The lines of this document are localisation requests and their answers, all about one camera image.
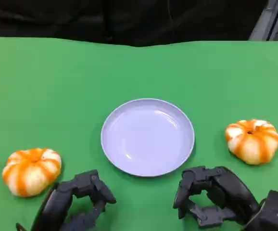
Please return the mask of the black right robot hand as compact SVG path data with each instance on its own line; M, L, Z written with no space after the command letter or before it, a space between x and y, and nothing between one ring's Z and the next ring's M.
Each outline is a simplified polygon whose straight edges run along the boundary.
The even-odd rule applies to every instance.
M193 195L207 192L212 206L200 208L190 200ZM173 208L179 219L191 214L201 229L218 227L224 221L246 225L260 210L260 205L248 187L226 167L208 169L192 167L182 172Z

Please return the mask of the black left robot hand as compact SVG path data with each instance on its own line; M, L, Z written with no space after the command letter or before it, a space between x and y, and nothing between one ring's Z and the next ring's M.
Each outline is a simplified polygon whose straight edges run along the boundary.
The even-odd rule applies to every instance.
M88 196L93 203L91 211L75 216L65 222L73 197ZM75 175L72 180L54 184L42 203L31 230L33 231L87 231L105 211L107 204L115 204L108 186L100 179L97 170Z

